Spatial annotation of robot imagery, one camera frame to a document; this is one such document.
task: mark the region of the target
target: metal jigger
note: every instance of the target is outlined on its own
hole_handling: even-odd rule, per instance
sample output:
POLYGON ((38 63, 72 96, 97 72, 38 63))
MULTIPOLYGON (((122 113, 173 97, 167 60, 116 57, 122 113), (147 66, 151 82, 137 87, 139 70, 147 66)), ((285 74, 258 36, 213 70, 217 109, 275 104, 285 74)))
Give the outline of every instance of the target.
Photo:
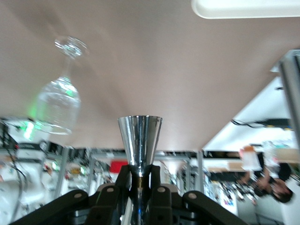
POLYGON ((149 174, 154 160, 163 119, 157 116, 127 116, 118 119, 132 174, 130 198, 131 225, 144 225, 150 198, 149 174))

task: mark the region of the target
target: person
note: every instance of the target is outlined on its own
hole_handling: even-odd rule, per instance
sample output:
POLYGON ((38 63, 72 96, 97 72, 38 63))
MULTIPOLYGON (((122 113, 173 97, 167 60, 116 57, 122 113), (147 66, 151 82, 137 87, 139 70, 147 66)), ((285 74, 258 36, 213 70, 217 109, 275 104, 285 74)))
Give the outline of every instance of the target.
MULTIPOLYGON (((257 181, 254 183, 254 193, 258 197, 271 195, 276 201, 287 203, 292 199, 293 192, 286 186, 286 181, 291 176, 292 170, 287 163, 279 164, 278 178, 272 178, 269 170, 264 166, 263 154, 259 153, 258 160, 263 168, 262 171, 255 171, 257 181)), ((247 172, 238 182, 247 183, 250 179, 250 172, 247 172)))

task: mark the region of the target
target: red object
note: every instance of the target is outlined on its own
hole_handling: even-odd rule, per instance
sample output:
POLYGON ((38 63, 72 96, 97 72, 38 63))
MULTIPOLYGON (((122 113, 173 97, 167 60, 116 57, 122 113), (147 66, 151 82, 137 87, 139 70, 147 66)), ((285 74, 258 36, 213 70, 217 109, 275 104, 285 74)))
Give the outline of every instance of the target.
POLYGON ((121 167, 123 165, 128 165, 127 161, 112 161, 111 168, 109 172, 111 173, 120 173, 121 167))

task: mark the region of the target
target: silver cup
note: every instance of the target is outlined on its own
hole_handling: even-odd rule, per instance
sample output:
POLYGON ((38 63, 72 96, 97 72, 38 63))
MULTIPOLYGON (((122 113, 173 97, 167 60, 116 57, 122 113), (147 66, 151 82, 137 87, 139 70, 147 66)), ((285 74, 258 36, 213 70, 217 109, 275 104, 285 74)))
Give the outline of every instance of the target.
POLYGON ((125 152, 133 176, 149 175, 162 121, 163 118, 157 116, 118 118, 125 152))

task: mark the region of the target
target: upside-down wine glass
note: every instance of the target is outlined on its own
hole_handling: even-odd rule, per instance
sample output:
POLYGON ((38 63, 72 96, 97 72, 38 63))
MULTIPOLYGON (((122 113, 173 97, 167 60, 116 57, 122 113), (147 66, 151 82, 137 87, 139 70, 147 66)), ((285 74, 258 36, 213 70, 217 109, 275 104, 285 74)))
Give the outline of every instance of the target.
POLYGON ((70 81, 70 69, 77 58, 87 53, 87 46, 70 36, 57 38, 55 46, 66 55, 65 66, 61 76, 44 86, 38 95, 36 128, 68 135, 77 122, 81 104, 78 91, 70 81))

